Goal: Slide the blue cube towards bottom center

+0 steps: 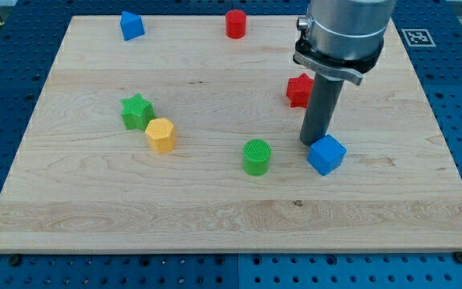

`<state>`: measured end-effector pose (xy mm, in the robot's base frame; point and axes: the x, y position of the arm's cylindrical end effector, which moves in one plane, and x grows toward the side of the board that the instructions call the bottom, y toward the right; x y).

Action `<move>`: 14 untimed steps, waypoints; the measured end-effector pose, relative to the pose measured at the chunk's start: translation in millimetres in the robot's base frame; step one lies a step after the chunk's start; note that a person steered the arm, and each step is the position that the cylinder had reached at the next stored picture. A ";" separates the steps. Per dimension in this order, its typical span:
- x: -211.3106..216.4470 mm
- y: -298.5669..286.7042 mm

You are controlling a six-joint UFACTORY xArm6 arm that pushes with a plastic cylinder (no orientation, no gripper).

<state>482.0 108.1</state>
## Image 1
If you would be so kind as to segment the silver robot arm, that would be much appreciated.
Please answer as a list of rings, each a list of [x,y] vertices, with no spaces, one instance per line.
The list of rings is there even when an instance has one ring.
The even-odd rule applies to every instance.
[[[294,61],[333,81],[361,84],[383,49],[395,0],[311,0],[297,20]]]

